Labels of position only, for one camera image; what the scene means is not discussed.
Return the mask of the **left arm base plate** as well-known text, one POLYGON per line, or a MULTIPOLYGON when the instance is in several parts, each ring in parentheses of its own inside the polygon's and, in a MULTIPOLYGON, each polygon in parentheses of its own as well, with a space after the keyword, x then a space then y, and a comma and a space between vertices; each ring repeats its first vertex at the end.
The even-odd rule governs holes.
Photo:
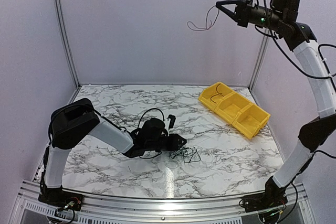
POLYGON ((62 188, 45 188, 38 196, 40 202, 65 210, 65 206, 71 202, 74 211, 80 211, 83 202, 83 195, 64 191, 62 188))

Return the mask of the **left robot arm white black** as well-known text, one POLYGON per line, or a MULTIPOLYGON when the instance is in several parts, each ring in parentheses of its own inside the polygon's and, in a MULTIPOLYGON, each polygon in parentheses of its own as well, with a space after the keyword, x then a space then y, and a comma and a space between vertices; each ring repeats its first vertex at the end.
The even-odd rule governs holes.
POLYGON ((70 151, 88 135, 114 147, 128 158, 141 157, 148 151, 180 150, 187 140, 170 133, 175 120, 173 115, 163 119, 151 118, 130 132, 101 115, 87 98, 63 106, 50 117, 40 193, 56 206, 66 202, 66 193, 62 189, 66 160, 70 151))

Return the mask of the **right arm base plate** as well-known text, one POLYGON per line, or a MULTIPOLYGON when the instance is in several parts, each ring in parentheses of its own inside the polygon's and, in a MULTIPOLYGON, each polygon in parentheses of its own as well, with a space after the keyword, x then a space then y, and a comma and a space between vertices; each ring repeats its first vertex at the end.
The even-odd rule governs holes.
POLYGON ((266 197, 265 193, 257 193, 243 196, 238 204, 244 208, 245 212, 253 212, 283 206, 287 202, 288 199, 285 194, 271 199, 266 197))

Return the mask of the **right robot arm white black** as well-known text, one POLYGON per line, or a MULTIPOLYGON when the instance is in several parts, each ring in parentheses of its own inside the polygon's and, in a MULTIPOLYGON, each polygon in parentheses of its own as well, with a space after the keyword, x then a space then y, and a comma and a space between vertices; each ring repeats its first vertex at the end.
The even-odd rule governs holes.
POLYGON ((284 39, 300 63, 295 68, 308 78, 317 105, 318 117, 301 127, 296 147, 281 168, 266 181, 264 192, 243 198, 246 206, 256 203, 265 207, 275 205, 335 131, 335 75, 320 55, 321 45, 310 26, 297 21, 299 5, 300 0, 271 0, 263 6, 253 4, 252 0, 223 0, 215 4, 237 25, 267 28, 271 34, 277 33, 284 39))

